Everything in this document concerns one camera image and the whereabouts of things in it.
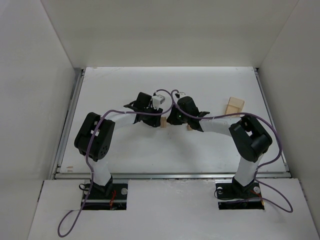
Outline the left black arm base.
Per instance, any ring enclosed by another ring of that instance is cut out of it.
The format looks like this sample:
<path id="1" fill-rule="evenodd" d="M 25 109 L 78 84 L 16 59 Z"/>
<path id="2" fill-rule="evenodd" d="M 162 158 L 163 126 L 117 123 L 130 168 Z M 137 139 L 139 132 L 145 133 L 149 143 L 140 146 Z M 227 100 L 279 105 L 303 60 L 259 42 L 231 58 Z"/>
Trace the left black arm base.
<path id="1" fill-rule="evenodd" d="M 111 179 L 107 185 L 93 187 L 83 210 L 124 211 L 127 209 L 128 181 Z"/>

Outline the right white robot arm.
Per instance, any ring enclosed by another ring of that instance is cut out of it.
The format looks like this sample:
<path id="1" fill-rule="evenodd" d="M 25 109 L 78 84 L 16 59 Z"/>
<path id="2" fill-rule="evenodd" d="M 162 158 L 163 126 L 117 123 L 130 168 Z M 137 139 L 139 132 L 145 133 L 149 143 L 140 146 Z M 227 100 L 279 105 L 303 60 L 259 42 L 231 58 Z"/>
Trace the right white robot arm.
<path id="1" fill-rule="evenodd" d="M 169 124 L 187 124 L 195 131 L 232 138 L 240 161 L 231 184 L 227 185 L 227 191 L 231 199 L 248 198 L 260 160 L 273 143 L 269 133 L 252 115 L 214 118 L 207 111 L 199 111 L 192 97 L 184 93 L 177 93 L 175 96 L 178 101 L 167 118 Z"/>

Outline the wooden box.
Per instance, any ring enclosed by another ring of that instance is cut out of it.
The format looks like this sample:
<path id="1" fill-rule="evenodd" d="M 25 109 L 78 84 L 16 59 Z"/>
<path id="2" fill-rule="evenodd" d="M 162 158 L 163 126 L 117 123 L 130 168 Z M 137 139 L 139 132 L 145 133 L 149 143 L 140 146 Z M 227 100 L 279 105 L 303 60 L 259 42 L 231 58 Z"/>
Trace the wooden box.
<path id="1" fill-rule="evenodd" d="M 245 101 L 236 97 L 230 97 L 225 108 L 225 115 L 241 113 Z"/>

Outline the long light wood block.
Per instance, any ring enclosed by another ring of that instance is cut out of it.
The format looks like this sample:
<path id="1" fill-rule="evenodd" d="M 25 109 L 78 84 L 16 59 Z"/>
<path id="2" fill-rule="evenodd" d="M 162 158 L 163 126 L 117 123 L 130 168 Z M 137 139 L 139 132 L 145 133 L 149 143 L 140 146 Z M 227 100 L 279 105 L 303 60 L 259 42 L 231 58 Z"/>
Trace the long light wood block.
<path id="1" fill-rule="evenodd" d="M 166 117 L 161 117 L 160 118 L 160 127 L 162 129 L 165 129 L 167 127 L 167 118 Z"/>

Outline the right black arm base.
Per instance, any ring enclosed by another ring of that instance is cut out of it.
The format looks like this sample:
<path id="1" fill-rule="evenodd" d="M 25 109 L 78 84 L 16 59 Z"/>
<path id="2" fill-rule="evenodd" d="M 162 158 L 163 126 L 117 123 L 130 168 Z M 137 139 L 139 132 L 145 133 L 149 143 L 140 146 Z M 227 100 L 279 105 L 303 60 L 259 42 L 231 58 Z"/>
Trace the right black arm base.
<path id="1" fill-rule="evenodd" d="M 219 210 L 264 210 L 261 188 L 254 180 L 242 186 L 235 179 L 215 183 L 214 196 Z"/>

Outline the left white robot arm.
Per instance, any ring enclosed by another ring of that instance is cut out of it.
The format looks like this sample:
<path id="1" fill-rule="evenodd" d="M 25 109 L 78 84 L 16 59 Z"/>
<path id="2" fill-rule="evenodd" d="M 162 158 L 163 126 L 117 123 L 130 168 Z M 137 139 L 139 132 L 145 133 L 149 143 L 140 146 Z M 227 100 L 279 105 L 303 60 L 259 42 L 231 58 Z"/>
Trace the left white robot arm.
<path id="1" fill-rule="evenodd" d="M 114 131 L 139 122 L 153 128 L 159 127 L 163 112 L 161 105 L 165 99 L 160 94 L 140 92 L 136 100 L 119 110 L 110 110 L 103 116 L 94 112 L 87 114 L 74 140 L 74 146 L 85 156 L 90 169 L 91 193 L 107 197 L 112 191 L 113 177 L 104 157 L 110 149 Z"/>

